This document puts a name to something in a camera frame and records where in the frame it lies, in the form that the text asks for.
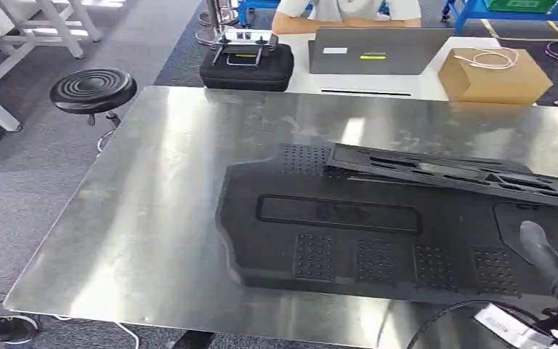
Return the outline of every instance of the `black handle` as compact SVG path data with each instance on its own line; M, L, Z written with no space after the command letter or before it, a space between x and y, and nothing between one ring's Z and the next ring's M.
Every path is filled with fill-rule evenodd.
M544 229L529 220L521 223L520 239L537 269L546 277L558 299L558 253L546 238Z
M214 335L213 332L187 331L172 349L207 349L213 342Z

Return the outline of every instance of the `black foam tray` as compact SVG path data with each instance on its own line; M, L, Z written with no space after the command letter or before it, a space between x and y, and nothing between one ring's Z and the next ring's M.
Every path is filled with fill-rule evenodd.
M327 165L430 185L558 206L558 177L480 162L337 144Z
M219 200L229 266L245 285L448 304L557 304L518 229L523 220L537 222L558 250L558 206L327 167L330 148L276 151L230 166Z

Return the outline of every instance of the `round stool seat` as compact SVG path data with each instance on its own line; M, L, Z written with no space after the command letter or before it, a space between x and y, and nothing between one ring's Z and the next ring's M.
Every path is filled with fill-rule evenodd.
M50 100L71 114L111 111L136 95L134 78L115 68L76 71L60 79L50 90Z

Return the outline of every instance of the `gray laptop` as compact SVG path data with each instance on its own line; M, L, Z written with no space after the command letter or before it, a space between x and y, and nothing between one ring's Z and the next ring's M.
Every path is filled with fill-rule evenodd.
M452 35L446 28L319 28L311 74L419 75Z

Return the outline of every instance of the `shoe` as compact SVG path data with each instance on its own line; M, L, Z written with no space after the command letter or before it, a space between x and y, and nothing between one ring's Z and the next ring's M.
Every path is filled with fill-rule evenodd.
M37 323L27 316L0 316L0 340L5 344L30 342L38 332Z

